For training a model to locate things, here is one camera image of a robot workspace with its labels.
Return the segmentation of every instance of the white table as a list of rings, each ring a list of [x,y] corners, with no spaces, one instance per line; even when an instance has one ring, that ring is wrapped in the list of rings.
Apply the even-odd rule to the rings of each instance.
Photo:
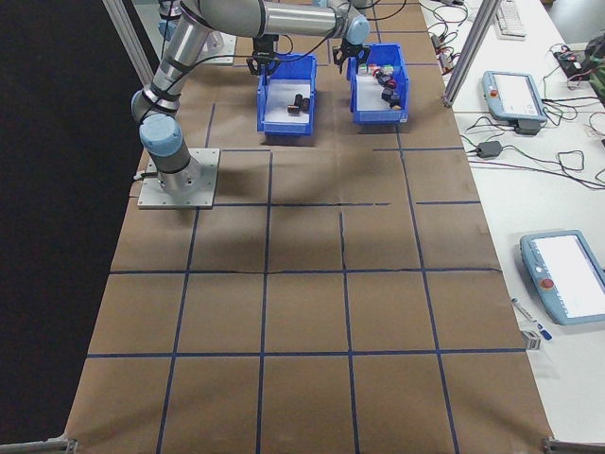
[[[438,5],[428,0],[422,0],[422,3],[430,8]],[[466,3],[471,10],[476,10],[479,0],[467,0]],[[480,87],[485,71],[530,73],[544,95],[542,77],[557,66],[548,50],[554,44],[562,43],[562,37],[544,7],[539,0],[517,0],[517,4],[527,29],[527,39],[523,42],[500,40],[491,26],[454,103],[460,133],[481,115],[489,115]],[[460,17],[459,11],[447,10],[440,9],[446,19]],[[423,13],[428,25],[436,22],[430,12],[423,10]],[[467,21],[459,28],[458,37],[450,44],[456,51],[462,49],[471,25]],[[569,91],[565,82],[561,70],[553,73],[547,80],[548,97],[595,95],[586,82],[576,91]],[[558,128],[549,125],[536,137],[507,132],[494,140],[503,145],[515,145],[542,159],[553,159],[558,151],[582,149],[587,167],[582,177],[591,179],[605,168],[605,148],[600,143],[604,137],[598,137],[586,124],[591,112],[603,112],[603,108],[600,104],[592,104],[579,110],[577,120],[562,122]],[[598,121],[605,127],[605,115],[600,115]],[[492,134],[492,131],[485,131],[469,137],[479,142]],[[505,150],[497,161],[541,166],[512,150]],[[554,436],[565,441],[605,443],[605,323],[563,327],[551,322],[519,254],[519,238],[524,234],[579,229],[597,260],[605,266],[605,191],[591,191],[564,178],[537,172],[494,169],[495,166],[472,165],[472,168],[509,293],[519,298],[554,337],[551,341],[543,340],[539,351],[529,352]],[[520,327],[528,329],[528,322],[517,315]]]

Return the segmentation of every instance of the pen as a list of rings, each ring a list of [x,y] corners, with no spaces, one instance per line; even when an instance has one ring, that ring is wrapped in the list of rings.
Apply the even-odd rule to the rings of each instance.
[[[512,303],[513,306],[515,306],[517,308],[517,310],[519,312],[521,312],[523,314],[523,316],[528,319],[530,322],[532,322],[533,324],[536,325],[536,327],[538,328],[538,331],[540,331],[540,334],[542,334],[542,337],[545,338],[547,341],[550,341],[552,339],[552,335],[546,331],[546,328],[544,328],[530,313],[527,309],[525,309],[523,306],[521,306],[521,303],[519,303],[519,300],[517,300],[516,298],[512,298],[510,300],[510,302]]]

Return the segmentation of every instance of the brown paper surface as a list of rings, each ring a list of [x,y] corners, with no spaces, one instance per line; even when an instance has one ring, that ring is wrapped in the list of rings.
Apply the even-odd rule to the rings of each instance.
[[[339,40],[316,51],[311,137],[256,132],[243,59],[192,74],[179,119],[189,146],[222,150],[216,207],[130,199],[67,427],[83,453],[541,452],[550,428],[420,6],[372,30],[409,63],[398,127],[353,124],[327,66]]]

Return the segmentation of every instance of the screen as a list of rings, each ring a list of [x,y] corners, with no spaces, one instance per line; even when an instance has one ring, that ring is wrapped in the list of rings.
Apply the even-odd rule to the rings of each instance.
[[[605,284],[577,236],[552,236],[533,240],[567,317],[605,314]]]
[[[500,102],[505,114],[539,115],[531,85],[525,76],[494,74]]]

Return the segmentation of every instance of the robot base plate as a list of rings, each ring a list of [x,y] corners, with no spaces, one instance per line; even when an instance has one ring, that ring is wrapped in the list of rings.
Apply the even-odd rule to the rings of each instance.
[[[162,189],[156,177],[147,177],[143,180],[141,195],[137,203],[140,209],[174,210],[213,207],[220,150],[218,148],[190,148],[189,152],[201,164],[201,174],[196,190],[186,194],[168,194]],[[146,172],[155,173],[156,171],[153,161],[149,160]]]

